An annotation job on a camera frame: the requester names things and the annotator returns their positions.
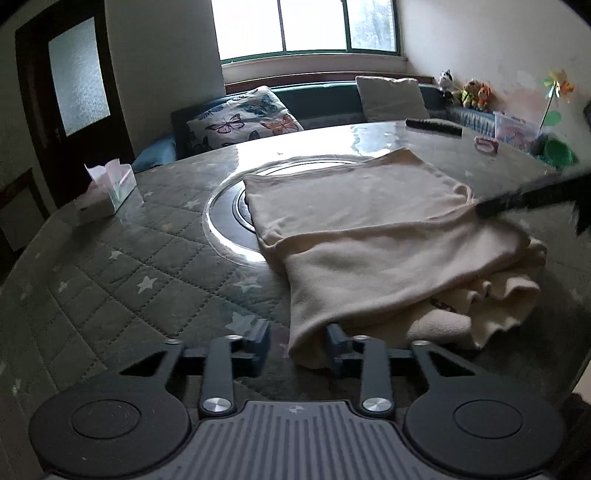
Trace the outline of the yellow green plush toy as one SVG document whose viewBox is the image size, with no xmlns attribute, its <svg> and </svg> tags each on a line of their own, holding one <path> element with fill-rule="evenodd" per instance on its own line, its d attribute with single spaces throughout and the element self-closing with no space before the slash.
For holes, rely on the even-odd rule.
<svg viewBox="0 0 591 480">
<path fill-rule="evenodd" d="M 464 108 L 475 109 L 478 105 L 478 93 L 481 89 L 481 83 L 472 79 L 468 81 L 461 90 L 461 104 Z"/>
</svg>

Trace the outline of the dark door with frosted glass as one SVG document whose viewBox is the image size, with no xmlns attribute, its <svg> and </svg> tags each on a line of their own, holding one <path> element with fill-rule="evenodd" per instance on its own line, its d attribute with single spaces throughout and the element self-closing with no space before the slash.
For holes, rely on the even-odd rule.
<svg viewBox="0 0 591 480">
<path fill-rule="evenodd" d="M 56 207 L 84 193 L 88 168 L 134 152 L 118 96 L 102 1 L 58 1 L 15 32 L 27 125 Z"/>
</svg>

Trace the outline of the grey plain pillow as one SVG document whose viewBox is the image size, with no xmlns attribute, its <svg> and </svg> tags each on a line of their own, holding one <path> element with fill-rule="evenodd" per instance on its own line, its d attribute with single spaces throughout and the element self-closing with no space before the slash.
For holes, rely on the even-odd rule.
<svg viewBox="0 0 591 480">
<path fill-rule="evenodd" d="M 430 118 L 416 79 L 358 76 L 356 87 L 368 122 Z"/>
</svg>

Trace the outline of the butterfly print pillow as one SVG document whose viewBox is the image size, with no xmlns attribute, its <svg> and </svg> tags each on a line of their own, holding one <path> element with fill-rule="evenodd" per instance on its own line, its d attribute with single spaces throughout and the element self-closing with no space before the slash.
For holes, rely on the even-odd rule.
<svg viewBox="0 0 591 480">
<path fill-rule="evenodd" d="M 304 130 L 267 86 L 210 107 L 186 126 L 188 144 L 195 153 Z"/>
</svg>

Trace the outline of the grey quilted star table cover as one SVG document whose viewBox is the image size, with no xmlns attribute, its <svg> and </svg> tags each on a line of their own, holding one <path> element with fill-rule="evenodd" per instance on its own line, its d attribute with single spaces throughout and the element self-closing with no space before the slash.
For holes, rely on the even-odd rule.
<svg viewBox="0 0 591 480">
<path fill-rule="evenodd" d="M 546 173 L 510 147 L 477 152 L 461 138 L 382 122 L 308 130 L 226 147 L 137 177 L 117 214 L 75 226 L 62 208 L 31 241 L 1 288 L 1 413 L 27 421 L 53 394 L 105 371 L 131 345 L 207 344 L 270 321 L 263 374 L 238 382 L 238 396 L 263 400 L 356 398 L 355 380 L 332 380 L 287 357 L 290 292 L 267 264 L 238 265 L 204 234 L 204 208 L 236 171 L 291 157 L 379 157 L 401 147 L 482 196 Z"/>
</svg>

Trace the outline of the tissue box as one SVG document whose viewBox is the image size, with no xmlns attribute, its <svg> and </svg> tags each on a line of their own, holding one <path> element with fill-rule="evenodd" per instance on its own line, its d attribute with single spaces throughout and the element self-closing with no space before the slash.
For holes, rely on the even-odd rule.
<svg viewBox="0 0 591 480">
<path fill-rule="evenodd" d="M 86 192 L 74 201 L 80 225 L 114 216 L 136 187 L 131 165 L 121 164 L 118 159 L 86 171 L 91 182 Z"/>
</svg>

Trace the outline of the cream fleece garment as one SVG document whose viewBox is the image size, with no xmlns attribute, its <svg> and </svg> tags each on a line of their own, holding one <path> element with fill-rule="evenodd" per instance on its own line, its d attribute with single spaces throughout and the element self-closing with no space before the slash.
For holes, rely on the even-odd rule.
<svg viewBox="0 0 591 480">
<path fill-rule="evenodd" d="M 266 261 L 290 284 L 287 351 L 325 366 L 331 324 L 394 348 L 484 347 L 534 309 L 545 245 L 477 216 L 472 190 L 408 149 L 290 175 L 249 174 Z"/>
</svg>

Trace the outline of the clear plastic storage box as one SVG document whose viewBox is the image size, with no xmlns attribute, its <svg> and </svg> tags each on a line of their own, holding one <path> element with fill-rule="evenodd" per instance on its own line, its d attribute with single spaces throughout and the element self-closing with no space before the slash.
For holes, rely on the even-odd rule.
<svg viewBox="0 0 591 480">
<path fill-rule="evenodd" d="M 538 136 L 535 125 L 500 111 L 494 112 L 494 124 L 496 140 L 525 153 L 531 151 Z"/>
</svg>

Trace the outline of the green framed window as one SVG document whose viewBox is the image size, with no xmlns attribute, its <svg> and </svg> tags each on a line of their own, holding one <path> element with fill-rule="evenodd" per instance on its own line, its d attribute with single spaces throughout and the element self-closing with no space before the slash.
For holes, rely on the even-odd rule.
<svg viewBox="0 0 591 480">
<path fill-rule="evenodd" d="M 400 53 L 394 1 L 238 0 L 211 6 L 224 63 L 297 54 Z"/>
</svg>

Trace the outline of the blue cushion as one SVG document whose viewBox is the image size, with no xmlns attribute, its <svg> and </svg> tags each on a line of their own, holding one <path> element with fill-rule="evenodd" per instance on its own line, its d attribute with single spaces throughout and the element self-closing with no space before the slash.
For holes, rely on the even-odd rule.
<svg viewBox="0 0 591 480">
<path fill-rule="evenodd" d="M 134 173 L 174 163 L 177 160 L 176 142 L 172 134 L 156 139 L 146 147 L 131 164 Z"/>
</svg>

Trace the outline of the round glass hotplate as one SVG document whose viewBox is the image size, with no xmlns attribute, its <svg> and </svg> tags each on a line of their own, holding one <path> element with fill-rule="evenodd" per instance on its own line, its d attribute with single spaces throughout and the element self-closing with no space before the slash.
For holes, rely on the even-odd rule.
<svg viewBox="0 0 591 480">
<path fill-rule="evenodd" d="M 245 182 L 249 174 L 283 176 L 329 167 L 356 164 L 367 156 L 353 155 L 291 157 L 249 170 L 236 171 L 224 179 L 204 208 L 204 234 L 217 255 L 238 265 L 262 268 L 266 259 L 259 252 L 256 229 L 252 224 L 249 206 L 245 199 Z"/>
</svg>

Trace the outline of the black white plush toy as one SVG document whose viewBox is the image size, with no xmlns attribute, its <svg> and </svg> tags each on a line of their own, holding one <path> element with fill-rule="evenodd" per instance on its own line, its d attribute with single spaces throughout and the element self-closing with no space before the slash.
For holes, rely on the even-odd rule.
<svg viewBox="0 0 591 480">
<path fill-rule="evenodd" d="M 457 103 L 457 88 L 454 83 L 454 79 L 451 73 L 451 70 L 448 69 L 442 72 L 437 80 L 437 85 L 439 90 L 441 91 L 444 99 L 449 104 L 456 104 Z"/>
</svg>

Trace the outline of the black remote control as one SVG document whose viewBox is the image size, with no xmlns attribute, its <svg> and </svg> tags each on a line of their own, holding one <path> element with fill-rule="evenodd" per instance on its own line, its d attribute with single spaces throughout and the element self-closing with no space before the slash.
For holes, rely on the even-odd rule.
<svg viewBox="0 0 591 480">
<path fill-rule="evenodd" d="M 458 138 L 463 136 L 463 128 L 461 126 L 433 122 L 427 119 L 407 118 L 405 120 L 405 125 L 411 129 L 421 130 L 424 132 L 432 132 Z"/>
</svg>

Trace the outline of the colourful pinwheel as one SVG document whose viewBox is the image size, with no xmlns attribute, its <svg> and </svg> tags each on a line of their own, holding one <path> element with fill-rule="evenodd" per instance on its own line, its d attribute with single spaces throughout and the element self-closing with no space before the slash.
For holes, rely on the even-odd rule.
<svg viewBox="0 0 591 480">
<path fill-rule="evenodd" d="M 543 84 L 547 88 L 547 103 L 539 124 L 539 131 L 555 127 L 561 122 L 562 114 L 559 110 L 559 102 L 565 101 L 569 103 L 570 95 L 575 90 L 575 85 L 569 80 L 564 69 L 550 71 Z"/>
</svg>

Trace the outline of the green plastic toy bucket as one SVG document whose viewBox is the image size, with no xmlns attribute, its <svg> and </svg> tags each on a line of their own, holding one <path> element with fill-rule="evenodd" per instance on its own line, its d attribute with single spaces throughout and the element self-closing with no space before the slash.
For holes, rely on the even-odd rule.
<svg viewBox="0 0 591 480">
<path fill-rule="evenodd" d="M 559 170 L 571 167 L 577 162 L 575 154 L 567 144 L 549 135 L 541 135 L 537 139 L 535 156 Z"/>
</svg>

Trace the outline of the orange plush toy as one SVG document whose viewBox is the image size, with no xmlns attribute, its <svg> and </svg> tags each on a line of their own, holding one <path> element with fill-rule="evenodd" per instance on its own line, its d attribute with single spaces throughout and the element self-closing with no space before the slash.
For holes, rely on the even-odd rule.
<svg viewBox="0 0 591 480">
<path fill-rule="evenodd" d="M 492 99 L 493 92 L 489 85 L 483 83 L 477 94 L 477 110 L 486 112 L 489 108 L 489 103 Z"/>
</svg>

